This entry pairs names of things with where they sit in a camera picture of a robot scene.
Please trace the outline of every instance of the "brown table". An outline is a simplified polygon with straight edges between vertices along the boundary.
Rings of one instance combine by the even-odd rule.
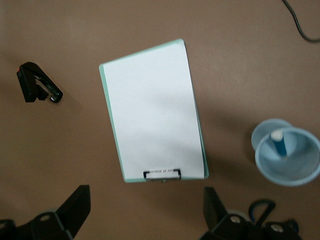
[[[290,1],[320,36],[320,2]],[[125,183],[99,64],[178,38],[188,52],[208,158],[206,180]],[[278,1],[0,1],[0,219],[21,225],[89,184],[92,209],[77,240],[198,239],[203,187],[228,209],[277,203],[269,221],[295,217],[319,234],[320,178],[300,187],[258,171],[252,129],[282,118],[320,137],[320,44],[299,35]],[[61,88],[54,105],[25,103],[19,65],[37,63]]]

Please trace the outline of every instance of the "black cable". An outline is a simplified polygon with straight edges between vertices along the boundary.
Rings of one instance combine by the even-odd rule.
[[[264,210],[264,212],[262,213],[262,215],[260,216],[260,218],[256,221],[255,220],[255,216],[254,216],[254,210],[256,207],[260,206],[260,205],[267,205],[266,209]],[[261,227],[262,223],[266,220],[266,218],[269,216],[269,214],[272,212],[273,209],[275,209],[276,207],[276,203],[270,199],[260,199],[257,201],[254,201],[248,210],[249,213],[249,218],[251,219],[251,221],[255,223],[255,225],[257,227]]]
[[[286,0],[282,0],[282,2],[285,4],[285,6],[289,9],[293,19],[294,19],[294,22],[295,22],[295,25],[296,27],[298,28],[298,31],[300,33],[300,35],[308,42],[311,42],[311,43],[320,43],[320,38],[318,39],[312,39],[312,38],[309,38],[308,36],[305,35],[305,33],[302,31],[301,27],[300,27],[300,24],[299,24],[299,21],[297,19],[297,16],[295,14],[295,11],[292,9],[292,7],[290,6],[290,4],[286,1]]]

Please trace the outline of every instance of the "light blue mesh pen holder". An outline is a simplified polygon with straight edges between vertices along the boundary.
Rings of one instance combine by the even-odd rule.
[[[255,162],[271,182],[299,186],[320,173],[320,141],[282,119],[261,122],[251,136]]]

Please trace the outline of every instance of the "white paper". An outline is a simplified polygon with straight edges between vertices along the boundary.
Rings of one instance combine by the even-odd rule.
[[[183,40],[107,62],[103,70],[124,178],[180,169],[182,178],[203,179],[201,136]]]

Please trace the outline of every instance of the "marker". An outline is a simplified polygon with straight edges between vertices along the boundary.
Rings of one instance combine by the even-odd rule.
[[[285,157],[287,155],[284,134],[281,130],[275,130],[271,133],[271,139],[274,143],[275,149],[279,155]]]

